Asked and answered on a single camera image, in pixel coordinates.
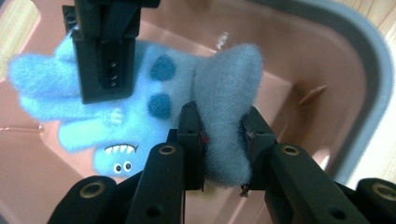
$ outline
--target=dark blue spot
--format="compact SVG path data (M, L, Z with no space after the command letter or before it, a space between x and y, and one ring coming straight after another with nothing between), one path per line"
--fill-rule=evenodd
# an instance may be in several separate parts
M175 75L175 72L176 66L172 59L167 55L162 55L152 65L150 77L154 80L167 81Z
M148 102L148 112L157 119L171 118L171 98L168 94L158 93L151 96Z

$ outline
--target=wooden floor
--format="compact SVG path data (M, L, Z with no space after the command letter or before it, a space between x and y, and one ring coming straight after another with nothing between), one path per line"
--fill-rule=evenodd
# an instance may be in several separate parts
M396 61L396 0L334 0L350 6L366 17L384 36ZM7 61L23 47L35 26L38 12L29 0L7 0L0 18L0 81ZM361 163L349 181L354 188L363 177L377 176L396 183L396 97L378 128Z

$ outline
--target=blue plush toy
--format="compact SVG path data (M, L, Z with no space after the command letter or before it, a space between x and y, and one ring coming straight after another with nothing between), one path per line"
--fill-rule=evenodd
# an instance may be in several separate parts
M207 178L225 186L247 183L250 167L239 125L262 77L257 48L241 45L206 58L137 41L134 58L134 92L123 100L81 103L70 36L54 57L14 59L9 79L33 118L61 121L59 140L65 150L95 147L93 165L100 175L140 172L151 148L177 127L181 107L195 101L210 139Z

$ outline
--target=toy mouth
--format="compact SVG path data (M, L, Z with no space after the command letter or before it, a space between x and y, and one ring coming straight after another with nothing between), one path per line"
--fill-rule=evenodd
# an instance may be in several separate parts
M111 147L105 148L105 152L107 155L114 154L114 153L125 153L125 154L131 154L131 152L134 151L136 153L137 147L131 146L128 144L119 144Z

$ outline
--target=metal screw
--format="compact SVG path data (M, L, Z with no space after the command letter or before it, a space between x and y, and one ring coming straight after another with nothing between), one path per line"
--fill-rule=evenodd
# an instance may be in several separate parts
M164 146L159 149L159 152L165 156L176 152L176 148L172 146Z
M282 148L282 151L290 156L298 156L300 154L300 151L295 148L295 147L291 147L291 146L285 146Z
M243 198L248 198L248 186L244 185L241 186L242 192L239 194L239 196L243 197Z
M390 201L396 201L396 189L380 183L374 183L372 189L379 197Z
M110 67L116 67L117 63L116 62L110 62Z
M95 181L90 184L87 184L79 191L79 196L85 199L94 198L103 191L105 191L106 185L101 181Z

